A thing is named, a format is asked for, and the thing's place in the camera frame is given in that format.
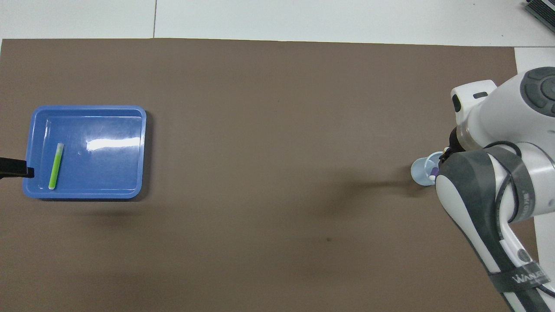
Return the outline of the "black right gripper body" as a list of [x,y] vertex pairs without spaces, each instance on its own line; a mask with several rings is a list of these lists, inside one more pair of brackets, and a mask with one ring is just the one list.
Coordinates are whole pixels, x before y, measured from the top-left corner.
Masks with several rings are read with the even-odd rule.
[[457,128],[453,128],[449,136],[448,153],[460,153],[464,152],[463,146],[460,144],[457,136]]

